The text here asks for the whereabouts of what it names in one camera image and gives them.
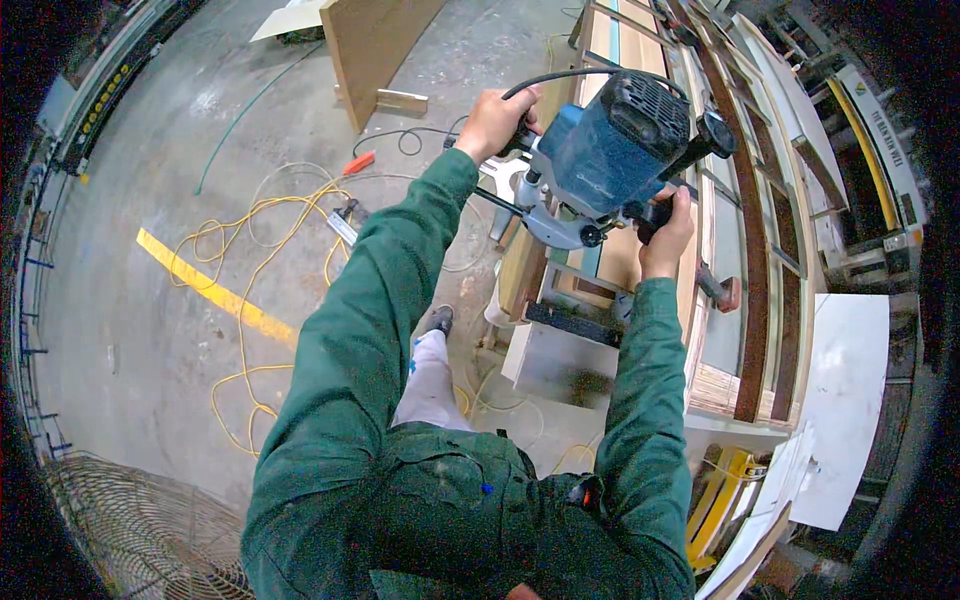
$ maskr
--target right hand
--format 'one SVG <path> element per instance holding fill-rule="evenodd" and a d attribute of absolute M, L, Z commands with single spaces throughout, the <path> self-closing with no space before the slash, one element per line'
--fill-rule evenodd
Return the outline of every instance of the right hand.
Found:
<path fill-rule="evenodd" d="M 502 100 L 506 89 L 488 89 L 480 94 L 477 103 L 454 148 L 464 151 L 473 162 L 480 163 L 504 149 L 514 136 L 523 113 L 527 114 L 527 128 L 543 135 L 543 126 L 537 123 L 534 104 L 542 97 L 540 87 L 531 85 L 521 89 L 510 100 Z"/>
<path fill-rule="evenodd" d="M 654 196 L 654 201 L 665 200 L 669 192 Z M 693 237 L 693 218 L 690 216 L 690 190 L 682 185 L 673 196 L 673 212 L 666 225 L 654 233 L 650 244 L 640 248 L 640 279 L 677 276 L 680 257 Z"/>

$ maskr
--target jacket pocket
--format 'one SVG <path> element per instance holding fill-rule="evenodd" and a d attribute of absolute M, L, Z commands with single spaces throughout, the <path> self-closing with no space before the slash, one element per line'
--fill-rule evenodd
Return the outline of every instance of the jacket pocket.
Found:
<path fill-rule="evenodd" d="M 480 462 L 454 442 L 409 438 L 391 454 L 386 481 L 390 493 L 414 496 L 432 506 L 468 509 L 492 492 Z"/>

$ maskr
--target orange plug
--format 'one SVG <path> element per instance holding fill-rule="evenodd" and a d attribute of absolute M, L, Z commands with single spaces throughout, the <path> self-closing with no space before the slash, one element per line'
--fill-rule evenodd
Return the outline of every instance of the orange plug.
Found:
<path fill-rule="evenodd" d="M 354 160 L 351 160 L 347 163 L 347 166 L 344 167 L 344 175 L 353 175 L 354 173 L 359 173 L 373 164 L 373 150 L 365 152 L 364 154 L 358 156 Z"/>

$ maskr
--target industrial fan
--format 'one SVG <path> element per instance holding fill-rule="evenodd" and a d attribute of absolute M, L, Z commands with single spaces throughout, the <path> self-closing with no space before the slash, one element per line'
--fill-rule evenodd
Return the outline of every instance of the industrial fan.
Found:
<path fill-rule="evenodd" d="M 78 545 L 123 598 L 254 598 L 241 518 L 196 486 L 86 454 L 47 465 Z"/>

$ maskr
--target green hose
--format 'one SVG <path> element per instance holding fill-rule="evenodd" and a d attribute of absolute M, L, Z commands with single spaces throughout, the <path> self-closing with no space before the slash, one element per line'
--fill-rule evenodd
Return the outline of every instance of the green hose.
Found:
<path fill-rule="evenodd" d="M 273 79 L 271 79 L 268 84 L 264 85 L 263 89 L 261 89 L 260 91 L 258 91 L 257 94 L 256 94 L 255 96 L 253 96 L 253 99 L 250 100 L 245 107 L 243 107 L 243 110 L 240 111 L 240 114 L 238 114 L 238 115 L 233 119 L 233 122 L 230 123 L 230 126 L 227 128 L 227 131 L 224 133 L 224 136 L 220 138 L 220 142 L 217 144 L 217 147 L 213 149 L 213 154 L 210 155 L 210 160 L 208 160 L 208 161 L 206 162 L 206 166 L 204 167 L 204 174 L 200 176 L 200 183 L 197 184 L 197 189 L 194 190 L 194 192 L 193 192 L 193 195 L 194 195 L 194 196 L 200 196 L 201 190 L 204 189 L 204 180 L 206 179 L 206 172 L 210 170 L 210 165 L 213 164 L 213 159 L 217 156 L 217 153 L 220 152 L 220 148 L 224 145 L 224 142 L 227 141 L 227 136 L 230 135 L 230 132 L 232 132 L 232 131 L 233 131 L 233 128 L 236 127 L 237 122 L 240 121 L 240 119 L 243 118 L 243 115 L 247 113 L 247 110 L 249 110 L 250 107 L 253 106 L 253 103 L 256 102 L 256 101 L 260 98 L 260 96 L 263 95 L 263 93 L 264 93 L 265 91 L 267 91 L 268 89 L 270 89 L 270 86 L 271 86 L 271 85 L 273 85 L 273 84 L 276 83 L 276 80 L 278 80 L 278 79 L 280 79 L 281 77 L 283 77 L 283 76 L 286 74 L 287 71 L 289 71 L 290 69 L 292 69 L 292 68 L 294 68 L 295 66 L 297 66 L 297 63 L 298 63 L 298 62 L 300 62 L 301 60 L 307 58 L 308 56 L 310 56 L 311 54 L 313 54 L 314 52 L 316 52 L 316 51 L 317 51 L 320 47 L 322 47 L 322 46 L 323 46 L 323 44 L 317 44 L 317 45 L 316 45 L 314 48 L 312 48 L 309 52 L 307 52 L 307 53 L 304 54 L 302 57 L 300 57 L 299 59 L 297 59 L 296 62 L 290 64 L 287 68 L 285 68 L 285 69 L 283 69 L 282 71 L 280 71 L 279 75 L 277 75 L 276 77 L 274 77 Z"/>

